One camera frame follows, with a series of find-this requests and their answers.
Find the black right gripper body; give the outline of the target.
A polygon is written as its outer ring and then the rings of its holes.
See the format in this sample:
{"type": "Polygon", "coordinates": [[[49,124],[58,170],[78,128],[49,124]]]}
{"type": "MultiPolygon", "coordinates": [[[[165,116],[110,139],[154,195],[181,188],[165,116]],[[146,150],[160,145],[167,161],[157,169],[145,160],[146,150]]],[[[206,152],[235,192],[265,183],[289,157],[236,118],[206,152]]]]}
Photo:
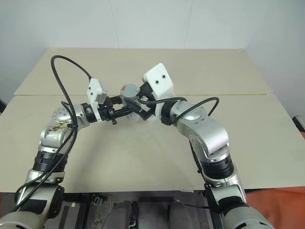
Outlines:
{"type": "Polygon", "coordinates": [[[149,101],[155,101],[155,97],[153,96],[153,90],[148,82],[145,82],[140,87],[142,88],[142,92],[143,92],[143,97],[140,97],[140,99],[146,97],[149,101]]]}

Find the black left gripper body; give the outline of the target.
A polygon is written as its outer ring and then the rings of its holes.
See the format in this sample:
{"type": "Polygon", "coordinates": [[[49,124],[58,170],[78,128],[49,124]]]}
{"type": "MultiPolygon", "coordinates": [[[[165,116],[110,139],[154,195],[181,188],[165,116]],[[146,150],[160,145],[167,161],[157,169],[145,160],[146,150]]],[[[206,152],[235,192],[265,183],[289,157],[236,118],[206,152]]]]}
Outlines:
{"type": "Polygon", "coordinates": [[[107,96],[103,104],[98,104],[98,112],[103,121],[111,121],[113,125],[117,124],[114,116],[114,107],[116,104],[117,96],[107,96]]]}

